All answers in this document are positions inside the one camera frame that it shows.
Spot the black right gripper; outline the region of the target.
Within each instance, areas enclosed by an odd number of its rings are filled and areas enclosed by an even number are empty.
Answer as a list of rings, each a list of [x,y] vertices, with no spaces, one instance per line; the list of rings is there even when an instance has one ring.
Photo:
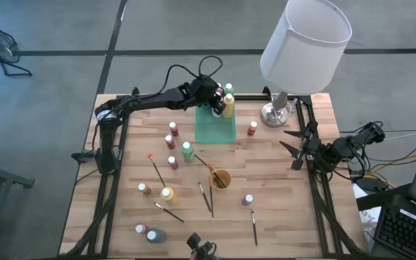
[[[310,121],[306,125],[303,131],[285,131],[294,137],[301,138],[301,145],[299,148],[295,148],[283,141],[279,143],[295,158],[292,163],[293,170],[300,170],[303,165],[303,157],[305,155],[315,155],[320,145],[320,139],[315,137],[317,132],[318,123],[316,121]]]

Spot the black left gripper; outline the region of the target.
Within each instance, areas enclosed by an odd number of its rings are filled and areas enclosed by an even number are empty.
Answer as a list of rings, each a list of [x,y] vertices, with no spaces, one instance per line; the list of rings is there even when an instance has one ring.
[[[221,115],[226,108],[223,96],[216,96],[218,84],[211,77],[203,75],[189,84],[190,106],[209,105],[212,116]]]

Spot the large pale yellow paint bottle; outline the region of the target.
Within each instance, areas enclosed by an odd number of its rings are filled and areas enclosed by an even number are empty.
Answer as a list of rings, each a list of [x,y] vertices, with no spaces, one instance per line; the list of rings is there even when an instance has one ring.
[[[223,103],[225,104],[225,108],[222,112],[222,116],[224,118],[231,118],[233,116],[234,102],[235,98],[231,93],[228,93],[224,96]]]

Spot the large golden yellow paint bottle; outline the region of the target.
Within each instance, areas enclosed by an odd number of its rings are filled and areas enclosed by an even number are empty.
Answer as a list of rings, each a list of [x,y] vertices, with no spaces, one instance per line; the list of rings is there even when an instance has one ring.
[[[161,198],[168,204],[174,204],[177,201],[175,192],[170,187],[165,187],[160,192]]]

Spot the large dark paint bottle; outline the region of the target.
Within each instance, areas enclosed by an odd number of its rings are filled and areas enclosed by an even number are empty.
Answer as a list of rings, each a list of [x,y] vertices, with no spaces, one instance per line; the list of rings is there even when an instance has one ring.
[[[167,240],[167,234],[164,230],[152,228],[146,234],[149,243],[164,243]]]

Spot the green plastic tray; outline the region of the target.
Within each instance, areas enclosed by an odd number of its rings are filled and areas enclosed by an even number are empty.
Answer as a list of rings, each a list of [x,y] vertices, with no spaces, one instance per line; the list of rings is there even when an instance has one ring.
[[[227,144],[236,139],[235,106],[231,118],[215,118],[209,105],[196,109],[195,138],[203,144]]]

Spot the yellow ribbed cup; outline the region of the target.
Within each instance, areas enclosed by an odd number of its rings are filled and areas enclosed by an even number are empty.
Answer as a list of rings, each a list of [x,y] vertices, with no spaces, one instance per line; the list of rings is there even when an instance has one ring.
[[[226,190],[232,183],[231,174],[226,170],[215,170],[215,172],[218,181],[214,182],[212,176],[210,175],[209,182],[211,186],[220,191]]]

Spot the black power adapter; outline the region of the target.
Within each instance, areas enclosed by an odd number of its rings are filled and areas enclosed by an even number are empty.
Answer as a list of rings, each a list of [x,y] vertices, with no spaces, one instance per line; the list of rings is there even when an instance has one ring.
[[[389,185],[386,182],[372,176],[365,176],[364,178],[357,180],[356,184],[362,190],[372,193],[389,190]]]

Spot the table lamp with white shade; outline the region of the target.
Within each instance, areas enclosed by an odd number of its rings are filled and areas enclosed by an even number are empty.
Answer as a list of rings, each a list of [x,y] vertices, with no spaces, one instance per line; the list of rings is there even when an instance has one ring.
[[[288,0],[259,62],[280,92],[261,109],[261,121],[281,127],[291,114],[288,95],[312,95],[332,80],[352,37],[350,21],[329,0]]]

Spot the black desk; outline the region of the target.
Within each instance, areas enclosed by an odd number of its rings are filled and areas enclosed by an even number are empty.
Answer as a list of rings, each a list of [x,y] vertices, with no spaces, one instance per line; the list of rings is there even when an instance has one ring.
[[[374,207],[384,207],[386,205],[398,207],[407,210],[416,215],[416,201],[410,195],[410,185],[403,185],[389,191],[384,191],[378,194],[371,194],[359,198],[357,200],[358,207],[362,210],[371,209]],[[410,257],[397,253],[390,248],[381,245],[374,240],[373,247],[370,252],[371,256],[388,258],[390,260],[414,260]]]

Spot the white printed paper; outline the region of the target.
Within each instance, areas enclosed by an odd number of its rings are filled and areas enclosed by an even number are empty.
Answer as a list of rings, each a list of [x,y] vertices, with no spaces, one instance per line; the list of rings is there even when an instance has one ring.
[[[352,185],[355,198],[359,199],[368,194],[362,190],[357,184]],[[374,207],[371,209],[364,209],[359,211],[360,219],[363,224],[363,229],[366,231],[373,231],[378,223],[378,218],[381,213],[381,207]]]

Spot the black pen left edge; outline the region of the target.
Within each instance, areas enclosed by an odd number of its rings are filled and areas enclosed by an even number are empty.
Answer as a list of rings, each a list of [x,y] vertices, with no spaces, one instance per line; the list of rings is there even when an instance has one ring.
[[[174,213],[172,213],[170,210],[164,208],[163,206],[161,206],[160,204],[158,204],[157,202],[153,203],[157,208],[161,209],[162,211],[164,211],[165,213],[169,214],[170,216],[176,218],[178,221],[184,223],[185,221],[182,220],[180,217],[178,217],[177,215],[175,215]]]

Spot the black keyboard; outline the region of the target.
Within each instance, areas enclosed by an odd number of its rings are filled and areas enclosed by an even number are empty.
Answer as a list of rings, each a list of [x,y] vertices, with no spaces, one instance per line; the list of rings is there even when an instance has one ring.
[[[382,207],[374,240],[416,260],[416,214],[398,207]]]

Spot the black metal table frame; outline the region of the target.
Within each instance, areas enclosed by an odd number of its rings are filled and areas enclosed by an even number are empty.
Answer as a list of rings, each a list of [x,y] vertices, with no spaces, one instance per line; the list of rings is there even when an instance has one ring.
[[[308,121],[313,110],[318,132],[325,142],[339,135],[330,97],[319,93],[308,97],[301,111],[291,115],[280,129],[259,126],[247,134],[250,122],[259,117],[265,95],[238,95],[235,99],[236,139],[229,144],[195,142],[196,111],[152,109],[137,111],[119,126],[114,148],[118,154],[118,175],[101,175],[94,162],[83,164],[78,172],[59,253],[63,259],[186,259],[190,255],[187,239],[197,233],[203,241],[217,245],[223,259],[322,257],[333,254],[334,236],[327,220],[314,211],[312,191],[332,200],[335,215],[347,236],[367,251],[352,185],[341,175],[333,177],[327,188],[315,182],[306,169],[291,169],[290,153],[280,141],[293,146],[300,140],[285,131],[296,131]],[[177,145],[193,142],[195,153],[214,170],[226,170],[232,183],[226,190],[212,187],[214,218],[207,209],[198,182],[210,204],[210,171],[196,159],[186,163],[179,148],[165,143],[168,124],[175,121]],[[177,201],[166,203],[160,196],[164,188],[151,161],[153,155],[166,184]],[[178,169],[168,158],[174,156]],[[144,195],[138,185],[145,183],[152,193]],[[243,206],[246,194],[253,202]],[[157,208],[157,202],[180,217]],[[258,246],[254,243],[251,211],[256,218]],[[164,230],[164,243],[149,243],[146,234],[135,226]]]

